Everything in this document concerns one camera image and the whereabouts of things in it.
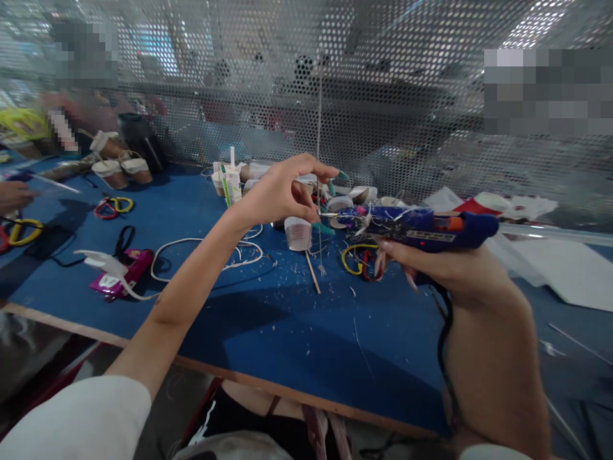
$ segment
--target hot glue gun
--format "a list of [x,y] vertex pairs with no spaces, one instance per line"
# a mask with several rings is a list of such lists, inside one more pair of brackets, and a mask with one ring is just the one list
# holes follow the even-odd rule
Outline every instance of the hot glue gun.
[[[476,249],[498,232],[496,216],[469,212],[457,216],[436,215],[431,208],[356,206],[320,215],[357,228],[359,233],[381,235],[425,252]],[[416,282],[424,284],[430,280],[420,274]]]

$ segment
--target blue tabletop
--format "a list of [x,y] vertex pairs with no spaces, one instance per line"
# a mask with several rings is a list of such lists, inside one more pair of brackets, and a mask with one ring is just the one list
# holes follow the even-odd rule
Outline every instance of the blue tabletop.
[[[33,168],[50,166],[43,162]],[[148,186],[131,184],[112,191],[132,198],[136,206],[108,221],[97,219],[93,208],[102,190],[111,191],[95,176],[89,177],[100,188],[72,178],[66,184],[81,194],[48,190],[25,209],[24,216],[75,232],[57,256],[64,263],[77,259],[72,254],[77,249],[113,253],[119,231],[128,224],[136,227],[133,248],[156,250],[174,240],[203,238],[224,212],[224,200],[199,173],[197,168],[172,165]],[[346,244],[343,232],[337,231],[335,238],[324,242],[321,263],[326,274],[320,276],[318,271],[322,291],[318,295],[304,254],[287,248],[282,231],[265,226],[251,241],[267,256],[222,272],[180,355],[447,434],[436,360],[443,322],[427,288],[421,289],[422,295],[414,293],[393,265],[378,283],[350,275],[340,262]],[[156,274],[172,277],[196,244],[169,247],[155,266]],[[252,257],[253,250],[244,248],[242,253]],[[236,253],[232,258],[238,261]],[[319,265],[319,257],[313,262]],[[0,296],[67,321],[132,337],[154,301],[105,303],[88,287],[96,276],[83,264],[61,268],[13,249],[0,257]],[[518,284],[534,307],[541,338],[568,355],[541,360],[552,400],[562,403],[586,395],[593,390],[588,382],[602,384],[603,378],[610,378],[605,363],[546,324],[551,322],[596,349],[610,350],[611,315],[566,305],[546,288]],[[145,276],[135,290],[150,295],[163,286]],[[576,368],[584,373],[580,379]]]

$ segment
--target black container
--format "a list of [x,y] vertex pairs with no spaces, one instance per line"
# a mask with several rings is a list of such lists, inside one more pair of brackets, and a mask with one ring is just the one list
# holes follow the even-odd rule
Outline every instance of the black container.
[[138,114],[125,113],[120,114],[117,121],[128,147],[143,157],[152,174],[160,173],[168,168],[168,160],[164,155],[162,145],[147,120]]

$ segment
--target wooden table edge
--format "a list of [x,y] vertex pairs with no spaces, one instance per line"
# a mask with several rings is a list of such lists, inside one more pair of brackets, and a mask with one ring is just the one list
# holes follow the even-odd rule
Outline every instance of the wooden table edge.
[[[72,323],[71,321],[65,321],[50,314],[30,309],[17,303],[7,302],[4,303],[4,305],[0,304],[0,308],[2,308],[2,310],[7,313],[16,314],[18,316],[22,316],[23,318],[32,319],[33,321],[37,321],[39,323],[53,326],[58,329],[65,330],[67,332],[71,332],[73,334],[76,333],[79,335],[83,335],[85,337],[89,337],[90,339],[94,339],[100,342],[106,342],[108,344],[115,345],[120,348],[124,348],[128,344],[128,342],[130,342],[128,339],[124,339],[117,335],[104,332],[89,326],[83,326],[78,323]],[[309,406],[333,412],[342,415],[343,417],[354,418],[361,422],[377,425],[387,430],[395,431],[396,433],[400,433],[405,436],[410,436],[412,438],[435,438],[437,436],[435,432],[417,427],[415,425],[399,422],[392,418],[384,417],[382,415],[377,415],[372,412],[367,412],[361,409],[356,409],[350,406],[346,406],[344,404],[339,404],[337,402],[313,396],[308,393],[293,390],[289,387],[285,387],[283,385],[279,385],[268,380],[260,379],[258,377],[242,374],[240,372],[229,371],[228,369],[222,369],[221,367],[205,364],[203,362],[185,358],[183,356],[177,356],[174,362],[175,364],[187,367],[189,369],[194,369],[196,371],[204,372],[206,374],[218,376],[223,379],[232,380],[236,383],[250,385],[252,387],[266,391],[270,394],[277,395],[279,397],[292,399],[301,404],[307,404]]]

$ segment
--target metal mesh screen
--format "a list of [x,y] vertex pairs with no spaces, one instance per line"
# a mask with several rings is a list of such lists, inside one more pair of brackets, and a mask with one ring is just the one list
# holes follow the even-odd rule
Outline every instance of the metal mesh screen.
[[[0,1],[0,99],[60,101],[83,127],[138,111],[172,161],[314,152],[418,202],[443,185],[558,200],[613,229],[611,136],[483,135],[483,49],[607,48],[609,0]],[[55,93],[53,25],[113,25],[119,84]]]

